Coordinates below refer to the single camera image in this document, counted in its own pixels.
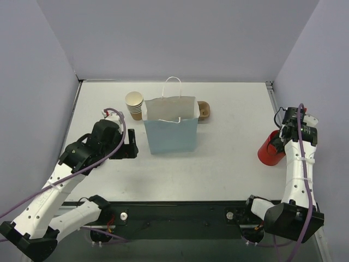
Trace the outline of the stack of brown paper cups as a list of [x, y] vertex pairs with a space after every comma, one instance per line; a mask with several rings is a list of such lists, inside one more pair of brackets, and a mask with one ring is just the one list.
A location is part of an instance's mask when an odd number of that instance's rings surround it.
[[136, 120], [142, 120], [143, 95], [140, 92], [132, 91], [125, 96], [125, 103], [131, 117]]

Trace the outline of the light blue paper bag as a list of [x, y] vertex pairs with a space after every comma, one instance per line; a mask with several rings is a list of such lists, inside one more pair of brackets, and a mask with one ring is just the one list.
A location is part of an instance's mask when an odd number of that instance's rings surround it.
[[200, 116], [198, 101], [193, 96], [179, 95], [145, 100], [142, 119], [151, 154], [191, 152], [197, 146]]

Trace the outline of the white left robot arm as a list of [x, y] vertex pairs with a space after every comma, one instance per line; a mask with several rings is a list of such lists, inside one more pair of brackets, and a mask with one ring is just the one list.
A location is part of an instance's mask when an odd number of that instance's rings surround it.
[[126, 128], [124, 115], [105, 109], [90, 133], [65, 148], [41, 191], [29, 197], [26, 209], [1, 224], [1, 234], [31, 261], [46, 260], [69, 234], [112, 218], [111, 204], [99, 195], [56, 217], [72, 190], [107, 159], [132, 159], [137, 154], [135, 132]]

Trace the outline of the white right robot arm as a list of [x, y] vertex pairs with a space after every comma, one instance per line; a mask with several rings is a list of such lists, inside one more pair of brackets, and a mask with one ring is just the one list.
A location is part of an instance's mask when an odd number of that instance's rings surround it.
[[317, 119], [306, 109], [288, 107], [279, 129], [257, 151], [260, 162], [277, 165], [286, 159], [286, 185], [279, 204], [251, 195], [242, 208], [249, 223], [261, 219], [265, 232], [305, 243], [324, 224], [313, 191], [312, 171], [317, 149]]

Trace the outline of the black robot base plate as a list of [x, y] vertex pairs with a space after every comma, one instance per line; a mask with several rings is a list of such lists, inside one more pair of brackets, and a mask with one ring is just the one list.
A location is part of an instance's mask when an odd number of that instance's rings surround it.
[[262, 220], [244, 201], [114, 201], [91, 226], [127, 240], [228, 240], [240, 238]]

